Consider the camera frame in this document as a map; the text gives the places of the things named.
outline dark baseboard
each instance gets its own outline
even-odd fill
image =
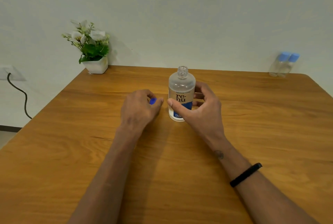
[[[20,131],[20,127],[12,127],[12,126],[4,126],[4,125],[0,125],[0,131],[8,131],[8,132],[19,132]]]

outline person's left arm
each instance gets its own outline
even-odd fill
[[[138,90],[126,97],[121,109],[121,125],[112,145],[68,224],[117,223],[136,142],[163,103],[159,98],[150,105],[147,97],[156,98],[149,90]]]

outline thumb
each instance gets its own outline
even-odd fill
[[[164,99],[163,98],[158,98],[155,103],[152,105],[152,110],[154,111],[154,114],[156,115],[163,104]]]
[[[168,99],[167,100],[168,105],[176,111],[177,114],[179,114],[181,117],[186,116],[190,110],[185,108],[182,104],[179,103],[179,101],[174,100],[174,99]]]

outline black cable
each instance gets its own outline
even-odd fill
[[[9,73],[9,74],[7,75],[7,80],[8,80],[8,82],[9,82],[13,87],[15,87],[14,84],[11,83],[10,80],[9,80],[9,76],[10,76],[10,75],[11,75],[11,73]],[[28,115],[28,113],[27,113],[27,102],[28,102],[28,95],[27,95],[27,93],[24,92],[23,90],[19,89],[18,87],[15,87],[15,88],[16,88],[17,90],[19,90],[19,91],[21,91],[21,92],[24,93],[24,95],[25,95],[24,112],[25,112],[25,114],[27,115],[27,117],[29,117],[30,119],[32,119],[32,117],[31,117],[30,115]]]

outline wall socket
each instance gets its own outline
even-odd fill
[[[7,80],[7,75],[11,73],[9,76],[10,80],[16,81],[26,81],[23,75],[11,65],[0,65],[0,80]]]

